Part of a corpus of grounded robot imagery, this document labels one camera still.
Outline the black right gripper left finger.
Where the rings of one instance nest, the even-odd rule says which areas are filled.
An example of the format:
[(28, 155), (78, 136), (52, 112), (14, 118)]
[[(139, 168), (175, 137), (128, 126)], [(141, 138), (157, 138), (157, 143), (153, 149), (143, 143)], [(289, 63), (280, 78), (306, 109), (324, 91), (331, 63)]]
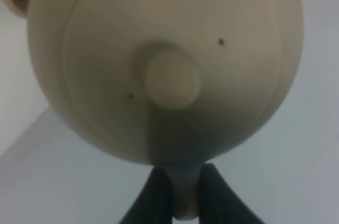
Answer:
[(135, 202), (121, 219), (122, 224), (171, 224), (174, 193), (166, 172), (154, 167)]

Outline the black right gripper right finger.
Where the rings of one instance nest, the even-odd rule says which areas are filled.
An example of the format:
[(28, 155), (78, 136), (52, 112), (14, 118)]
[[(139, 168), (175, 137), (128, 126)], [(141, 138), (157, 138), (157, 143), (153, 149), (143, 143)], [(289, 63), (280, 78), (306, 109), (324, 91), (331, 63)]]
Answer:
[(214, 164), (204, 164), (198, 187), (199, 223), (263, 224), (235, 194)]

